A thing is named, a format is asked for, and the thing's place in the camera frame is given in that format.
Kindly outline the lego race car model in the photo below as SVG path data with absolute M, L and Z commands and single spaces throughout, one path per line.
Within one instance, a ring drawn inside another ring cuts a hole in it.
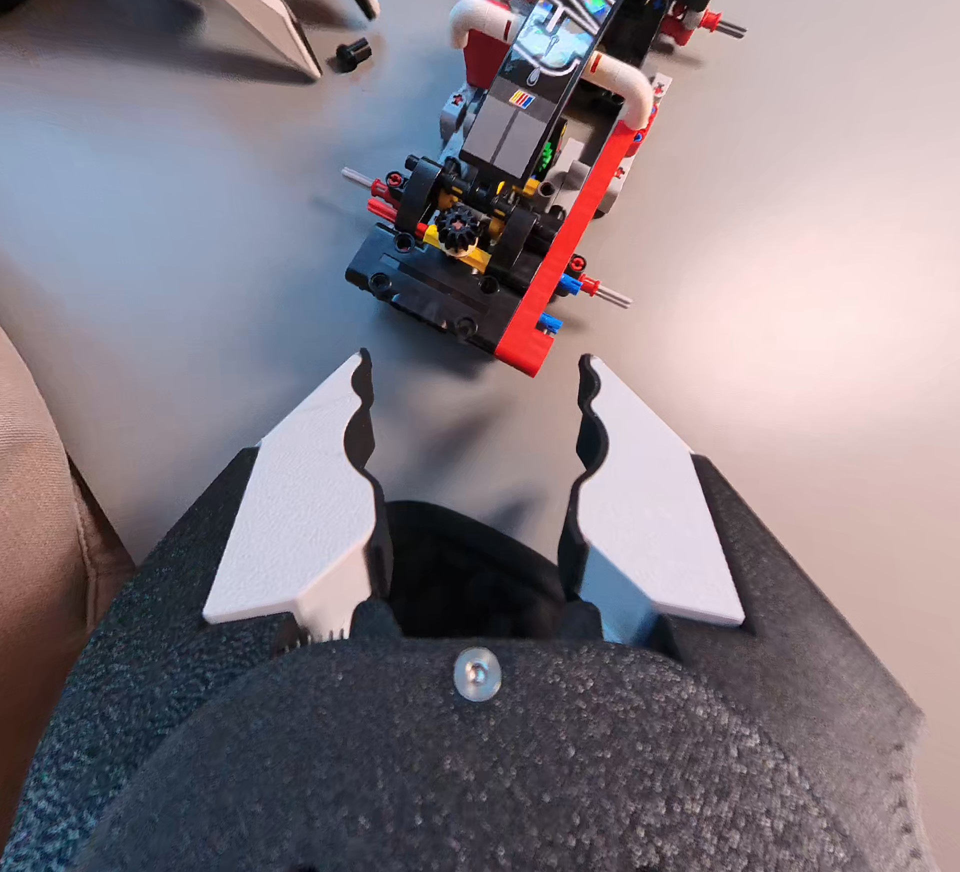
M 746 30 L 712 0 L 460 0 L 449 39 L 465 80 L 439 117 L 440 149 L 479 178 L 523 187 L 547 140 L 570 120 L 593 162 L 619 122 L 651 128 L 671 78 L 644 70 L 662 39 L 678 47 L 704 29 L 741 39 Z

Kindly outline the red black lego beam assembly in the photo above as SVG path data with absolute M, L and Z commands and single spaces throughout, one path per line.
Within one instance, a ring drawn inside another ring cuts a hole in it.
M 632 300 L 587 272 L 581 242 L 609 211 L 649 127 L 612 125 L 594 161 L 570 133 L 547 139 L 523 186 L 479 178 L 459 158 L 409 156 L 366 179 L 373 228 L 345 280 L 395 311 L 534 377 L 563 326 L 551 308 L 577 294 L 628 308 Z

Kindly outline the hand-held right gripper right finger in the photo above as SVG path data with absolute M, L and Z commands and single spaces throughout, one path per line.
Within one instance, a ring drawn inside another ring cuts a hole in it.
M 647 642 L 658 619 L 737 628 L 746 614 L 687 443 L 599 356 L 579 361 L 575 479 L 558 545 L 567 598 L 602 638 Z

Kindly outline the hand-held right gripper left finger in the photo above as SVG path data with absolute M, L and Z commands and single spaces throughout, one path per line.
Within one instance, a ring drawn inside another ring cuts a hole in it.
M 375 449 L 373 366 L 357 350 L 259 442 L 202 617 L 291 615 L 310 640 L 351 635 L 389 596 L 393 550 Z

